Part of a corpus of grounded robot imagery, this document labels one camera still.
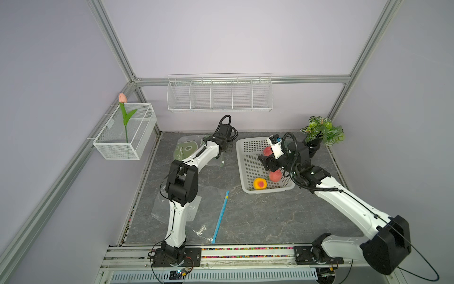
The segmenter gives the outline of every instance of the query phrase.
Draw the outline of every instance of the green plant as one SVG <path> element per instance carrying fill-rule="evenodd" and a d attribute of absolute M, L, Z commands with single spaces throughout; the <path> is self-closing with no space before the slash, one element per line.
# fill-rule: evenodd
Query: green plant
<path fill-rule="evenodd" d="M 314 139 L 323 139 L 326 146 L 332 146 L 345 139 L 341 125 L 334 127 L 330 119 L 321 116 L 312 116 L 309 125 L 300 131 L 307 134 L 306 143 Z"/>

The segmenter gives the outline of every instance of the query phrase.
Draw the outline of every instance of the potted plant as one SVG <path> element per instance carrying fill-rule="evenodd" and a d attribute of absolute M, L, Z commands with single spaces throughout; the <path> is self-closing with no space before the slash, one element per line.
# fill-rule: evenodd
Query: potted plant
<path fill-rule="evenodd" d="M 303 143 L 309 148 L 310 158 L 320 149 L 321 141 L 326 146 L 332 146 L 345 139 L 342 126 L 334 127 L 330 119 L 321 116 L 312 116 L 309 119 L 309 125 L 302 128 L 301 132 L 307 134 Z"/>

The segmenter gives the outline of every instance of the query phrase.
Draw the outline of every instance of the plastic basket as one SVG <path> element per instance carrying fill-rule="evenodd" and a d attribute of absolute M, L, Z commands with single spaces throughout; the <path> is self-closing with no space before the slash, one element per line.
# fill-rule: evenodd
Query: plastic basket
<path fill-rule="evenodd" d="M 124 107 L 127 112 L 137 109 L 127 125 L 129 143 L 126 143 L 120 106 L 93 141 L 93 145 L 107 160 L 139 160 L 156 124 L 151 104 L 126 103 Z"/>
<path fill-rule="evenodd" d="M 295 184 L 290 177 L 282 177 L 279 182 L 272 182 L 268 178 L 269 170 L 265 170 L 257 158 L 263 155 L 263 149 L 269 146 L 268 137 L 246 138 L 237 141 L 238 167 L 240 168 L 241 187 L 248 194 L 278 192 L 292 189 Z M 256 190 L 253 182 L 256 178 L 266 179 L 266 189 Z"/>

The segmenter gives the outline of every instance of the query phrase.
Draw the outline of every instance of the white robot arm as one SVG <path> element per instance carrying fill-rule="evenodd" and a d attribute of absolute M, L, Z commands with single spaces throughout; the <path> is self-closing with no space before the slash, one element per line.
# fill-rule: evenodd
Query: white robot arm
<path fill-rule="evenodd" d="M 293 142 L 286 148 L 285 139 L 288 136 Z M 284 169 L 296 186 L 329 202 L 364 234 L 364 237 L 323 234 L 312 243 L 310 250 L 296 251 L 296 263 L 323 263 L 327 259 L 341 257 L 365 261 L 378 272 L 391 274 L 411 252 L 408 222 L 400 216 L 392 218 L 370 206 L 323 168 L 311 165 L 308 148 L 297 142 L 292 133 L 286 133 L 283 138 L 276 134 L 267 141 L 273 152 L 273 146 L 279 145 L 280 149 L 278 155 L 258 157 L 265 169 Z"/>
<path fill-rule="evenodd" d="M 190 203 L 198 190 L 198 172 L 212 158 L 227 150 L 229 142 L 237 137 L 237 131 L 222 121 L 215 133 L 205 140 L 205 145 L 183 161 L 173 161 L 166 192 L 170 204 L 170 219 L 161 251 L 169 263 L 183 262 L 186 242 L 185 227 Z M 286 137 L 292 137 L 285 146 Z M 388 214 L 370 206 L 342 186 L 327 171 L 311 165 L 308 148 L 297 142 L 292 133 L 267 139 L 273 154 L 258 156 L 266 170 L 284 169 L 290 173 L 296 186 L 304 188 L 326 200 L 347 216 L 360 230 L 363 237 L 338 237 L 329 233 L 317 238 L 310 249 L 298 251 L 297 264 L 322 264 L 331 258 L 348 258 L 365 261 L 382 274 L 390 274 L 411 252 L 408 222 L 400 216 Z"/>
<path fill-rule="evenodd" d="M 164 259 L 171 264 L 183 263 L 186 219 L 191 202 L 197 195 L 198 173 L 211 159 L 218 158 L 222 152 L 230 150 L 230 142 L 238 137 L 237 130 L 230 126 L 231 120 L 230 115 L 224 116 L 213 135 L 204 139 L 205 143 L 201 148 L 183 161 L 173 161 L 170 166 L 166 184 L 170 217 L 161 250 Z"/>

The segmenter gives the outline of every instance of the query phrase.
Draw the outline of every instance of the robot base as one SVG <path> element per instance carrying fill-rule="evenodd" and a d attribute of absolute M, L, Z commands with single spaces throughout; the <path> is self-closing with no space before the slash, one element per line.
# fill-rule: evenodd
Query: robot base
<path fill-rule="evenodd" d="M 201 248 L 186 248 L 184 250 L 184 257 L 183 257 L 183 264 L 181 267 L 191 267 L 192 264 L 194 267 L 200 266 L 200 258 L 202 254 Z M 161 250 L 156 250 L 153 260 L 153 267 L 172 267 L 170 263 L 164 257 L 164 252 Z"/>

